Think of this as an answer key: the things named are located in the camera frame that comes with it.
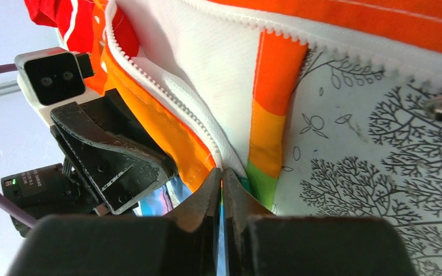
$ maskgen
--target red fabric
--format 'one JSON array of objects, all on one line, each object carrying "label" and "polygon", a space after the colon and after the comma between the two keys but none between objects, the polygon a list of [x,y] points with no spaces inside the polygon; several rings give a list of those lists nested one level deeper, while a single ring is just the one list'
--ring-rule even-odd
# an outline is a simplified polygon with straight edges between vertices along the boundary
[{"label": "red fabric", "polygon": [[[71,51],[90,52],[93,43],[94,2],[90,0],[25,0],[31,20],[38,24],[58,28],[62,37],[72,28],[66,44]],[[70,20],[76,3],[75,25]]]}]

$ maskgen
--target camera lens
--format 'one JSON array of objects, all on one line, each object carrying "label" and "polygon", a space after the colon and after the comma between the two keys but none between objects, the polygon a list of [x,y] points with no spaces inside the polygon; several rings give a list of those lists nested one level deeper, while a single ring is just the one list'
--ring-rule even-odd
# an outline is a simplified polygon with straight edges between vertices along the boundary
[{"label": "camera lens", "polygon": [[44,78],[41,78],[40,82],[41,82],[41,85],[43,85],[45,87],[48,87],[48,86],[52,85],[52,83],[53,83],[52,79],[47,76]]},{"label": "camera lens", "polygon": [[74,78],[74,74],[72,72],[66,71],[63,73],[63,79],[70,81],[72,78]]}]

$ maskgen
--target white wall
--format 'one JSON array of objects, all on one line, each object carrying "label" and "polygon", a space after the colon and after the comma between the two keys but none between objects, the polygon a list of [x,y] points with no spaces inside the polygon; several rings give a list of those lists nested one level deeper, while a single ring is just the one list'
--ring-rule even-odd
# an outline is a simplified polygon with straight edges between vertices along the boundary
[{"label": "white wall", "polygon": [[[0,1],[0,65],[14,63],[20,53],[58,46],[54,28],[37,26],[29,19],[23,0]],[[0,83],[16,73],[0,75]]]},{"label": "white wall", "polygon": [[[49,129],[23,94],[0,97],[0,191],[2,177],[62,161]],[[0,209],[0,275],[7,271],[21,242],[9,215]]]}]

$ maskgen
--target black camera face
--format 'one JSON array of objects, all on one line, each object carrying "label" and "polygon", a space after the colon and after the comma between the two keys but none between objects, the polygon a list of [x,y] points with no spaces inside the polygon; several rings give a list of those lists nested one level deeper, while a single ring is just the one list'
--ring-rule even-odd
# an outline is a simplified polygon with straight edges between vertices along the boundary
[{"label": "black camera face", "polygon": [[42,105],[52,105],[85,92],[80,69],[72,53],[29,60],[24,64],[24,70]]}]

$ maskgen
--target camera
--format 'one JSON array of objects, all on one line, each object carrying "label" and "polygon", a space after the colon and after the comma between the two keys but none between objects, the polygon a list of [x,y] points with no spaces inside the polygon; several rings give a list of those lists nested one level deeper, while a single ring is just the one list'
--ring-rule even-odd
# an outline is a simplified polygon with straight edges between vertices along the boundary
[{"label": "camera", "polygon": [[87,53],[73,53],[60,47],[16,56],[18,85],[26,100],[47,126],[53,125],[50,111],[58,106],[82,104],[100,97],[84,84],[94,75]]}]

